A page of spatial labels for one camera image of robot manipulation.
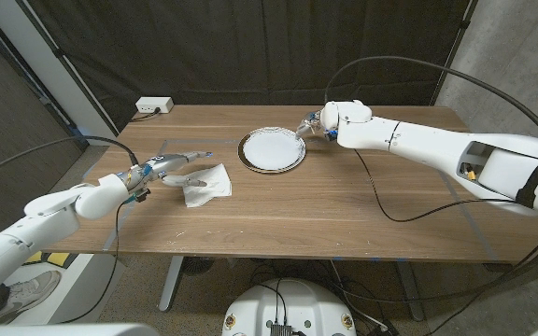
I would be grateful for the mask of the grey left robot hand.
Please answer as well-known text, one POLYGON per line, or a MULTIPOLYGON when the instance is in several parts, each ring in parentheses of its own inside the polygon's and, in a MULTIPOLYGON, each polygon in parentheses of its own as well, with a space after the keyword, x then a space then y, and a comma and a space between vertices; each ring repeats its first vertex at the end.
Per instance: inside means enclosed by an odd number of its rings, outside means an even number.
POLYGON ((141 203, 150 194, 147 183, 155 180, 161 180, 169 187, 205 187, 205 181, 185 175, 169 175, 169 172, 177 171, 198 158, 212 155, 212 152, 205 151, 158 155, 131 167, 126 172, 118 173, 118 177, 128 189, 129 200, 141 203))

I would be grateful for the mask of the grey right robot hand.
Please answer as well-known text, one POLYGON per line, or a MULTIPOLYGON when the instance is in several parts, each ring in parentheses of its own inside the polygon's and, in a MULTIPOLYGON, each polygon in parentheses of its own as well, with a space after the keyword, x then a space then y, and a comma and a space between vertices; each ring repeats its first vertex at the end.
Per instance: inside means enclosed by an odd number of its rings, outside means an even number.
POLYGON ((301 138, 308 134, 322 133, 327 139, 332 141, 338 135, 338 118, 323 110, 308 113, 296 129, 296 137, 301 138))

